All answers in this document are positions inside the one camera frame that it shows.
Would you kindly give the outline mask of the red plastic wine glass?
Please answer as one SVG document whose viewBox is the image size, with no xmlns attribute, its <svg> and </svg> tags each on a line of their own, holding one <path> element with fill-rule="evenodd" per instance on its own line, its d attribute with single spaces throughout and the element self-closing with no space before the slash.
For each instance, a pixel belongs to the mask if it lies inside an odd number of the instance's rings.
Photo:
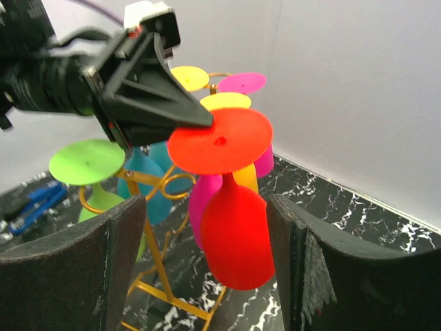
<svg viewBox="0 0 441 331">
<path fill-rule="evenodd" d="M 271 144 L 273 129 L 269 119 L 259 111 L 246 119 L 251 130 L 251 148 L 259 149 L 257 160 Z M 213 158 L 197 144 L 199 132 L 207 128 L 177 128 L 169 139 L 172 161 L 181 169 L 196 172 L 203 162 Z M 238 185 L 232 175 L 223 179 L 222 186 L 209 200 L 201 223 L 201 240 L 207 264 L 215 278 L 228 288 L 252 290 L 268 282 L 274 275 L 266 202 L 254 191 Z"/>
</svg>

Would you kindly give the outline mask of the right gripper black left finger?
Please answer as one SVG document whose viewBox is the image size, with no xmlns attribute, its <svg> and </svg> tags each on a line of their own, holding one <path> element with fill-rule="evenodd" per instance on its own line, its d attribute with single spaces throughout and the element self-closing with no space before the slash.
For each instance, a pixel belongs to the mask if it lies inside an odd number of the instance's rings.
<svg viewBox="0 0 441 331">
<path fill-rule="evenodd" d="M 1 253 L 1 329 L 116 330 L 145 217 L 137 195 Z"/>
</svg>

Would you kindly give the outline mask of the yellow-orange plastic wine glass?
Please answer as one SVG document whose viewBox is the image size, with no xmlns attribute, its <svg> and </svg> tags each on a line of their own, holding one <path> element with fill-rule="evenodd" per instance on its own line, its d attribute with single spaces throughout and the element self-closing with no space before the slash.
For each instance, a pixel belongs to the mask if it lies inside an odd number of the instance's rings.
<svg viewBox="0 0 441 331">
<path fill-rule="evenodd" d="M 171 73 L 188 92 L 201 90 L 209 83 L 208 73 L 196 66 L 178 66 Z"/>
</svg>

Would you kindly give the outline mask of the orange plastic wine glass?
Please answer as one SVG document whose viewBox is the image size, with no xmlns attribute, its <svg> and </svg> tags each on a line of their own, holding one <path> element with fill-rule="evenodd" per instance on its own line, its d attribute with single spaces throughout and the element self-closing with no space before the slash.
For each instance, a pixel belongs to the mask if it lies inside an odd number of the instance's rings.
<svg viewBox="0 0 441 331">
<path fill-rule="evenodd" d="M 238 185 L 258 192 L 255 160 L 259 149 L 251 147 L 251 130 L 245 127 L 246 119 L 254 119 L 257 113 L 250 109 L 251 99 L 238 92 L 218 92 L 200 100 L 201 105 L 214 115 L 213 126 L 202 129 L 197 146 L 207 152 L 212 161 L 200 157 L 203 162 L 196 172 L 202 175 L 219 174 L 223 179 L 232 175 Z"/>
</svg>

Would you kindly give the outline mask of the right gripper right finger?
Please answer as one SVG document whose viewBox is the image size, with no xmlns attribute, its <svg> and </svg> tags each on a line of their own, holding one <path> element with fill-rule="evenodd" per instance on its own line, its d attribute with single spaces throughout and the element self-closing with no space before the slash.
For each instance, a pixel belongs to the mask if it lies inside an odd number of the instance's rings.
<svg viewBox="0 0 441 331">
<path fill-rule="evenodd" d="M 274 194 L 267 222 L 286 330 L 439 330 L 440 251 L 362 240 Z"/>
</svg>

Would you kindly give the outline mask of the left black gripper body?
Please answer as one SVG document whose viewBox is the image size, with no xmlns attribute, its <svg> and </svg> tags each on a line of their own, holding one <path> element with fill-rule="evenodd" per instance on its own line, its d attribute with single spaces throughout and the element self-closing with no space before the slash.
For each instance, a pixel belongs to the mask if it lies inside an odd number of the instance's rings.
<svg viewBox="0 0 441 331">
<path fill-rule="evenodd" d="M 10 106 L 23 111 L 96 117 L 102 126 L 97 117 L 101 113 L 97 94 L 103 87 L 99 70 L 104 70 L 108 76 L 116 58 L 126 58 L 124 52 L 112 54 L 125 35 L 113 39 L 103 54 L 97 57 L 11 52 Z"/>
</svg>

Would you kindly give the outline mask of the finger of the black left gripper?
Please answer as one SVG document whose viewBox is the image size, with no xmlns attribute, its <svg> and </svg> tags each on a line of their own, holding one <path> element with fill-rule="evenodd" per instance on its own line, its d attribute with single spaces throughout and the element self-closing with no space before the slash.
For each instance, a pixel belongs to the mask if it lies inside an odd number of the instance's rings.
<svg viewBox="0 0 441 331">
<path fill-rule="evenodd" d="M 177 128 L 210 128 L 213 115 L 173 77 L 159 33 L 123 36 L 108 76 L 97 94 L 98 118 L 110 141 L 122 148 L 167 140 Z"/>
</svg>

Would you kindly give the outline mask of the green plastic wine glass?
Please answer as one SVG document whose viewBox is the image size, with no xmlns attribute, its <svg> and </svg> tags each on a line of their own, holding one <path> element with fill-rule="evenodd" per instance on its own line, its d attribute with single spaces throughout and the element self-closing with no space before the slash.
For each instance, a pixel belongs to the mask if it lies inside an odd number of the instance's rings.
<svg viewBox="0 0 441 331">
<path fill-rule="evenodd" d="M 50 174 L 58 181 L 92 188 L 88 204 L 106 211 L 124 198 L 104 190 L 101 183 L 112 178 L 125 163 L 125 151 L 108 140 L 88 139 L 60 149 L 50 160 Z"/>
</svg>

